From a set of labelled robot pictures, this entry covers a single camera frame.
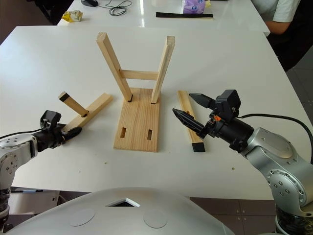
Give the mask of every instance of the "wooden plank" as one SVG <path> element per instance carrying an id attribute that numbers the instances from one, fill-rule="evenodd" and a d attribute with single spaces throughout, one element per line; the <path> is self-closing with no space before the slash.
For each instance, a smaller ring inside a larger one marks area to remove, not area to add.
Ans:
<path id="1" fill-rule="evenodd" d="M 132 101 L 123 102 L 114 148 L 157 152 L 160 102 L 151 104 L 152 89 L 131 91 Z"/>
<path id="2" fill-rule="evenodd" d="M 121 70 L 122 78 L 140 79 L 140 80 L 157 80 L 158 72 Z"/>
<path id="3" fill-rule="evenodd" d="M 155 104 L 161 92 L 161 87 L 164 81 L 164 77 L 170 63 L 172 53 L 175 46 L 175 37 L 174 36 L 167 36 L 166 43 L 164 46 L 161 63 L 158 69 L 158 76 L 156 80 L 155 87 L 153 88 L 151 103 Z"/>
<path id="4" fill-rule="evenodd" d="M 78 115 L 69 124 L 67 124 L 62 131 L 69 131 L 74 127 L 83 127 L 89 122 L 97 113 L 99 113 L 107 104 L 113 100 L 112 95 L 103 93 L 91 105 L 87 107 L 89 113 L 87 116 L 82 117 Z"/>
<path id="5" fill-rule="evenodd" d="M 104 56 L 105 60 L 107 61 L 107 64 L 124 96 L 124 98 L 127 101 L 131 101 L 132 99 L 132 92 L 131 89 L 128 86 L 128 83 L 126 79 L 122 79 L 122 76 L 120 74 L 121 66 L 118 62 L 118 59 L 116 57 L 116 54 L 113 50 L 112 44 L 109 40 L 109 37 L 106 33 L 99 33 L 97 37 L 97 44 L 102 52 L 102 55 Z"/>
<path id="6" fill-rule="evenodd" d="M 59 100 L 61 100 L 63 103 L 69 106 L 72 110 L 80 114 L 82 117 L 85 117 L 89 112 L 88 110 L 84 109 L 84 107 L 81 106 L 79 103 L 77 103 L 76 100 L 70 97 L 70 95 L 67 94 L 66 92 L 62 92 L 59 95 Z"/>
<path id="7" fill-rule="evenodd" d="M 195 117 L 187 91 L 177 91 L 178 100 L 183 111 Z M 203 141 L 195 132 L 187 128 L 194 152 L 205 152 Z"/>

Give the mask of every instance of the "orange component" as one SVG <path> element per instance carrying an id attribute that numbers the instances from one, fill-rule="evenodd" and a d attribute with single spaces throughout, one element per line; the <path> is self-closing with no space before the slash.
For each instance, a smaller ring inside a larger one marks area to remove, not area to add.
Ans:
<path id="1" fill-rule="evenodd" d="M 213 118 L 214 118 L 215 121 L 220 121 L 220 120 L 222 120 L 219 116 L 214 116 Z"/>

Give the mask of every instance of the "computer mouse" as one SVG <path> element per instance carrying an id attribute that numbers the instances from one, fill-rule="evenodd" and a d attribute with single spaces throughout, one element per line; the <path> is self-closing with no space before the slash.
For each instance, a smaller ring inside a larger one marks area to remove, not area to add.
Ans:
<path id="1" fill-rule="evenodd" d="M 98 5 L 98 1 L 97 0 L 82 0 L 82 4 L 85 6 L 95 7 Z"/>

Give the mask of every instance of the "white shirt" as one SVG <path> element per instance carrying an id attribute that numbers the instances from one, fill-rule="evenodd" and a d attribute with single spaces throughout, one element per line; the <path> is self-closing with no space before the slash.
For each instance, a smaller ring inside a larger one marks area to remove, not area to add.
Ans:
<path id="1" fill-rule="evenodd" d="M 251 0 L 264 21 L 291 22 L 300 0 Z"/>

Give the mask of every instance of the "wooden stick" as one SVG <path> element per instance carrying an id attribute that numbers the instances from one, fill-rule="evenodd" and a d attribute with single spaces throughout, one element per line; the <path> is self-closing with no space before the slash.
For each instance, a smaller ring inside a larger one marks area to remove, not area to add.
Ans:
<path id="1" fill-rule="evenodd" d="M 131 89 L 128 86 L 128 83 L 126 81 L 126 79 L 123 79 L 120 71 L 121 66 L 118 62 L 118 59 L 116 57 L 116 54 L 113 50 L 112 44 L 109 40 L 109 37 L 106 33 L 99 33 L 98 37 L 97 37 L 97 44 L 105 58 L 105 60 L 108 63 L 108 66 L 124 96 L 124 98 L 127 101 L 131 101 L 132 100 L 132 92 Z"/>
<path id="2" fill-rule="evenodd" d="M 112 95 L 103 93 L 91 105 L 87 107 L 89 113 L 86 117 L 78 115 L 69 124 L 63 127 L 62 131 L 69 131 L 74 127 L 83 127 L 89 122 L 97 113 L 100 112 L 107 104 L 113 100 Z"/>
<path id="3" fill-rule="evenodd" d="M 195 117 L 187 91 L 177 91 L 177 96 L 182 110 Z M 194 152 L 205 152 L 203 141 L 199 138 L 199 136 L 196 135 L 195 132 L 193 132 L 189 128 L 187 129 Z"/>
<path id="4" fill-rule="evenodd" d="M 175 46 L 175 37 L 174 36 L 167 36 L 166 38 L 166 43 L 164 46 L 162 58 L 161 58 L 161 63 L 158 69 L 158 76 L 156 80 L 155 87 L 153 88 L 152 92 L 152 98 L 151 98 L 151 103 L 155 104 L 157 102 L 157 99 L 160 95 L 162 83 L 164 81 L 164 77 L 167 71 L 167 67 L 170 63 L 171 56 L 173 53 L 173 49 Z"/>
<path id="5" fill-rule="evenodd" d="M 59 95 L 59 100 L 69 106 L 72 110 L 80 114 L 82 117 L 87 116 L 88 110 L 84 109 L 79 103 L 77 103 L 72 97 L 69 96 L 66 92 L 62 92 Z"/>
<path id="6" fill-rule="evenodd" d="M 140 79 L 140 80 L 157 80 L 158 72 L 150 71 L 134 71 L 134 70 L 121 70 L 122 78 Z"/>

